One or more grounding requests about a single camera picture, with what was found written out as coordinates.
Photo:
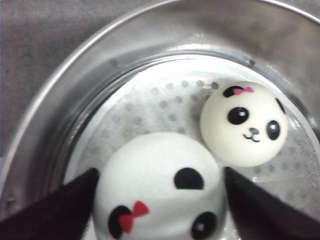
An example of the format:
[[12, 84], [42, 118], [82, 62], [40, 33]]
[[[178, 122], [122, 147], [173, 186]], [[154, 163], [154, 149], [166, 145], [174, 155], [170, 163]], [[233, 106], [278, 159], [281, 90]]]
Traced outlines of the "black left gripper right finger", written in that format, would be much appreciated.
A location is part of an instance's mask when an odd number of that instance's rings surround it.
[[320, 222], [224, 168], [228, 204], [242, 240], [318, 240]]

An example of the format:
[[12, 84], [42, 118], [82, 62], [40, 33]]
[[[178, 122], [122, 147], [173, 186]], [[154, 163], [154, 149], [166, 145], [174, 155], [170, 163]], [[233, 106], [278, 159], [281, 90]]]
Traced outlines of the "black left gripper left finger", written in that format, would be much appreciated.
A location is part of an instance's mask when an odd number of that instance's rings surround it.
[[93, 210], [99, 171], [87, 170], [0, 223], [2, 240], [79, 240]]

